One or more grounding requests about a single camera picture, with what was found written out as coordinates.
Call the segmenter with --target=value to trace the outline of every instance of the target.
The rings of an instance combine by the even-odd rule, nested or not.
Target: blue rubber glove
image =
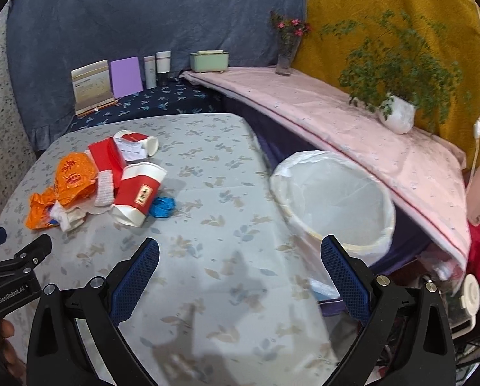
[[[170,217],[176,208],[176,201],[170,197],[156,197],[149,208],[149,215],[153,217]]]

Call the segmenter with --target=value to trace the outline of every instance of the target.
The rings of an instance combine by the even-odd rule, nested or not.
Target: paper cup
[[[139,162],[123,169],[122,181],[110,211],[117,222],[140,227],[167,171],[150,162]]]
[[[170,72],[170,51],[156,52],[156,70],[158,74]]]
[[[115,134],[115,138],[123,138],[133,142],[142,142],[142,146],[147,151],[148,156],[154,155],[159,148],[159,141],[157,137],[146,136],[138,132],[130,131],[129,129],[117,132]]]

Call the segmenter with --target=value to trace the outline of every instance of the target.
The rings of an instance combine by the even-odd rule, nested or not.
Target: purple cloth
[[[283,160],[300,151],[318,149],[300,136],[292,133],[256,109],[237,100],[224,97],[224,109],[243,117],[256,134],[259,144],[271,165],[272,171]],[[395,231],[387,254],[370,269],[374,274],[390,274],[411,262],[431,242],[429,236],[408,215],[395,206]],[[340,313],[345,309],[337,299],[320,302],[324,316]]]

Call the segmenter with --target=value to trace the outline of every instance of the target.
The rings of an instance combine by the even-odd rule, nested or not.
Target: mint green container
[[[194,52],[190,54],[190,66],[192,67],[192,70],[194,72],[227,71],[229,66],[229,54],[227,52],[222,52],[222,53],[206,53],[206,51],[201,51],[201,53]]]

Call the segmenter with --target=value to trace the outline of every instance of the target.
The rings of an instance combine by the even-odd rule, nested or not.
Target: floral tablecloth
[[[0,260],[38,236],[24,226],[28,197],[52,183],[61,157],[131,129],[160,140],[151,159],[168,170],[162,193],[176,200],[169,219],[149,217],[141,228],[90,216],[64,234],[47,231],[53,251],[36,268],[41,285],[62,289],[107,275],[146,237],[161,259],[131,318],[119,326],[161,386],[322,385],[337,362],[306,271],[269,191],[262,153],[242,118],[231,114],[175,115],[83,129],[57,140],[8,201],[0,226],[8,241]],[[8,318],[25,358],[35,311]],[[112,382],[84,324],[95,369]]]

